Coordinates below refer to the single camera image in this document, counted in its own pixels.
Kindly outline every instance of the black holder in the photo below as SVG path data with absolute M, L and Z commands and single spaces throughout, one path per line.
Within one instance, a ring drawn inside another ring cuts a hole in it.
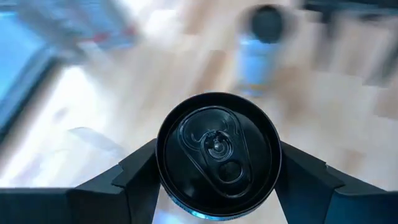
M 0 189 L 0 223 L 150 224 L 160 189 L 151 140 L 70 189 Z M 344 174 L 282 142 L 276 192 L 289 223 L 396 223 L 398 192 Z
M 323 33 L 320 36 L 315 57 L 315 66 L 321 69 L 327 69 L 330 63 L 331 50 L 338 32 L 334 18 L 336 13 L 359 11 L 362 15 L 359 19 L 364 22 L 378 20 L 384 16 L 398 16 L 398 1 L 396 0 L 304 0 L 302 8 L 321 13 L 320 22 L 323 24 Z M 397 61 L 398 40 L 372 78 L 377 78 L 381 83 L 390 80 Z

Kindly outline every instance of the can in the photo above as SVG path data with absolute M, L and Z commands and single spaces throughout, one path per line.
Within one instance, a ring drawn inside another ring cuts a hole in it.
M 244 93 L 261 96 L 276 67 L 285 21 L 273 5 L 257 6 L 245 17 L 239 52 Z
M 192 215 L 246 215 L 272 192 L 282 162 L 277 131 L 250 101 L 229 93 L 193 96 L 164 120 L 156 142 L 160 181 Z

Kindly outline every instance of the floor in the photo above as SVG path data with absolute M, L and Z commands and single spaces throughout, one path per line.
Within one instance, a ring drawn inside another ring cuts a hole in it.
M 321 29 L 295 1 L 120 1 L 139 26 L 134 47 L 61 66 L 34 96 L 2 145 L 0 186 L 78 185 L 156 137 L 179 102 L 206 91 L 239 93 L 238 34 L 249 6 L 284 5 L 294 29 L 273 81 L 251 98 L 281 140 L 343 172 L 397 190 L 398 79 L 365 85 L 394 38 L 387 22 L 364 25 L 339 15 L 341 32 L 327 70 L 314 70 Z M 85 131 L 76 128 L 86 127 Z M 93 144 L 92 135 L 106 144 Z M 210 223 L 177 207 L 161 190 L 154 223 Z M 255 212 L 228 223 L 286 223 L 273 193 Z

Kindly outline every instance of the pull tab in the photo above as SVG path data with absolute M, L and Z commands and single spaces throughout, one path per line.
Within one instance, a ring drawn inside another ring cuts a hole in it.
M 236 115 L 220 106 L 201 108 L 178 126 L 178 143 L 224 197 L 240 197 L 252 184 L 246 140 Z

